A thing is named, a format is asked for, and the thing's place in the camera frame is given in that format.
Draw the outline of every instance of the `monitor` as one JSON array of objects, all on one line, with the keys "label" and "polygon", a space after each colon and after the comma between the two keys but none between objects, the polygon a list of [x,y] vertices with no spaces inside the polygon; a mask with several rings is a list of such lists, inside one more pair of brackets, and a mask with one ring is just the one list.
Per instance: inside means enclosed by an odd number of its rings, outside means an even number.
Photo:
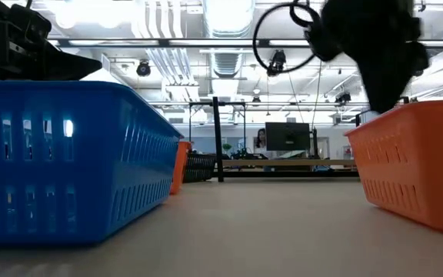
[{"label": "monitor", "polygon": [[266,122],[268,151],[295,151],[311,148],[311,133],[307,123]]}]

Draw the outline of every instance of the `wall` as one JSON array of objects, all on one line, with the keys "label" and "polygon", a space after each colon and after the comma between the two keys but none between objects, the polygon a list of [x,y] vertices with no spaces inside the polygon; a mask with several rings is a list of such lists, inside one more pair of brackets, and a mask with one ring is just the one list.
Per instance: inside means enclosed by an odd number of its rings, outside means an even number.
[{"label": "wall", "polygon": [[[188,140],[189,126],[174,125]],[[257,136],[258,130],[264,128],[264,125],[247,125],[246,137],[247,147],[254,149],[252,138]],[[343,159],[343,146],[349,145],[348,138],[344,136],[347,131],[353,129],[352,126],[316,126],[319,138],[329,138],[329,152],[331,159]],[[221,136],[226,138],[243,138],[244,129],[241,125],[222,125]],[[193,125],[192,137],[213,138],[212,143],[215,144],[215,129],[213,125]]]}]

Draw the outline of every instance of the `black pole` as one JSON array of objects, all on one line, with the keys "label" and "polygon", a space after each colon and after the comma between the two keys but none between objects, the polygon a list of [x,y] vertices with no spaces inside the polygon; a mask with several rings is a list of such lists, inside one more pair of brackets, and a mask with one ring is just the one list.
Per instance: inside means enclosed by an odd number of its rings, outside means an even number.
[{"label": "black pole", "polygon": [[218,165],[218,181],[223,182],[222,128],[220,126],[218,97],[213,97],[213,119],[215,120],[216,164]]},{"label": "black pole", "polygon": [[191,108],[192,108],[192,105],[189,104],[189,143],[192,142],[192,140],[191,140]]},{"label": "black pole", "polygon": [[243,107],[244,107],[244,150],[247,151],[247,145],[245,144],[245,140],[246,140],[246,137],[245,137],[245,104],[243,105]]},{"label": "black pole", "polygon": [[314,143],[314,159],[319,159],[319,149],[317,145],[317,129],[312,130],[312,142]]}]

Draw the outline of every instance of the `ceiling duct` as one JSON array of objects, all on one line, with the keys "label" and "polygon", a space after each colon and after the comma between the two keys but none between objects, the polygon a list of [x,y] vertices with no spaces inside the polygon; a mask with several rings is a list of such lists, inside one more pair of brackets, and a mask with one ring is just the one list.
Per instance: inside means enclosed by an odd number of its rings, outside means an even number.
[{"label": "ceiling duct", "polygon": [[[203,0],[205,30],[209,38],[247,38],[251,30],[255,0]],[[243,54],[211,54],[213,72],[233,78],[243,62]]]}]

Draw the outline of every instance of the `ceiling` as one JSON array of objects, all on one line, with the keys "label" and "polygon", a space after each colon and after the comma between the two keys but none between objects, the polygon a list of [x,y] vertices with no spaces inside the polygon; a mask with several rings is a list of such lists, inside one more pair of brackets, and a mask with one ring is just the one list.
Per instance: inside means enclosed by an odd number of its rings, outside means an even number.
[{"label": "ceiling", "polygon": [[[83,2],[84,6],[90,8],[90,12],[66,11],[66,15],[75,14],[80,18],[76,23],[70,26],[58,24],[59,9],[64,4],[61,0],[34,0],[33,9],[41,12],[53,23],[53,31],[50,34],[52,38],[134,38],[132,32],[132,20],[139,15],[134,12],[133,1],[108,1],[108,0],[73,0]],[[237,5],[236,0],[223,0],[227,5]],[[21,3],[22,1],[4,1],[8,5]],[[278,0],[256,0],[255,11],[252,20],[252,28],[249,37],[252,36],[252,30],[255,23],[261,17],[262,13],[281,2]],[[426,9],[423,12],[417,12],[416,15],[423,21],[424,39],[443,39],[443,0],[425,0]],[[92,10],[91,7],[100,3],[102,10]],[[157,22],[160,28],[160,3],[158,5]],[[172,1],[168,1],[171,9],[169,15],[169,27],[173,29],[172,23]],[[311,0],[312,8],[317,10],[321,7],[321,0]],[[185,38],[204,38],[205,23],[203,20],[203,7],[201,1],[187,0],[181,1],[181,30]],[[149,19],[149,5],[146,8],[144,18]],[[230,20],[230,15],[225,12],[226,20]],[[116,20],[119,24],[115,28],[104,28],[103,25]],[[262,25],[259,33],[260,38],[302,38],[302,30],[293,24],[288,17],[288,10],[276,12],[271,15]],[[141,96],[152,102],[178,101],[178,98],[166,97],[162,91],[162,80],[164,79],[155,65],[152,66],[152,73],[148,77],[138,77],[135,70],[141,59],[148,59],[146,49],[144,48],[87,48],[87,49],[66,49],[79,55],[91,57],[100,57],[102,54],[111,61],[111,72],[121,82],[134,88]],[[199,99],[208,99],[213,96],[214,78],[210,67],[210,49],[206,48],[187,48],[189,65],[198,84]],[[274,49],[261,49],[260,55],[267,61]],[[263,102],[294,102],[295,96],[300,101],[302,107],[306,104],[316,102],[334,102],[335,96],[340,92],[350,92],[353,102],[367,102],[364,91],[361,87],[361,80],[355,63],[346,55],[340,55],[332,62],[321,63],[314,59],[303,69],[291,73],[290,75],[280,75],[277,78],[268,79],[264,70],[258,66],[255,57],[249,50],[243,51],[241,70],[235,76],[235,90],[229,95],[232,101],[250,102],[255,96],[254,90],[258,89],[259,97]],[[292,67],[306,59],[310,54],[310,49],[288,48],[285,49],[287,57],[287,66]],[[425,99],[443,99],[443,50],[431,52],[431,67],[425,73],[412,80],[405,94],[408,96],[418,96],[421,100]],[[283,112],[295,110],[295,107],[271,107],[271,110]]]}]

